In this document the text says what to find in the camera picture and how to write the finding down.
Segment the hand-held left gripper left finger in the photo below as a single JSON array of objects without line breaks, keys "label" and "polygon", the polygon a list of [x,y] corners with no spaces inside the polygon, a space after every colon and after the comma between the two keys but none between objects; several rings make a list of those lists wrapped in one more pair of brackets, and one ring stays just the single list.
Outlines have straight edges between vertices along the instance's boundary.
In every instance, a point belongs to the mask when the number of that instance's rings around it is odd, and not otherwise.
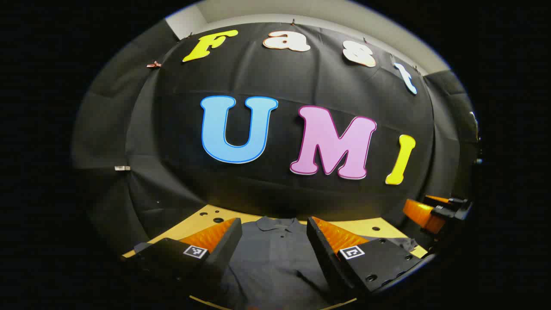
[{"label": "hand-held left gripper left finger", "polygon": [[241,236],[240,218],[231,218],[179,240],[142,243],[129,267],[183,296],[211,298]]}]

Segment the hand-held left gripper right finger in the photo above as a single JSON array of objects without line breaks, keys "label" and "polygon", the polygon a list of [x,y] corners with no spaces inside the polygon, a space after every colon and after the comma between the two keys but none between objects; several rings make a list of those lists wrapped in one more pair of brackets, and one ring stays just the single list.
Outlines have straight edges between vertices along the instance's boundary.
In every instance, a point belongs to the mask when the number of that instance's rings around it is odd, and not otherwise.
[{"label": "hand-held left gripper right finger", "polygon": [[424,259],[388,238],[367,241],[325,220],[310,217],[307,236],[330,291],[339,301],[379,302],[415,279]]}]

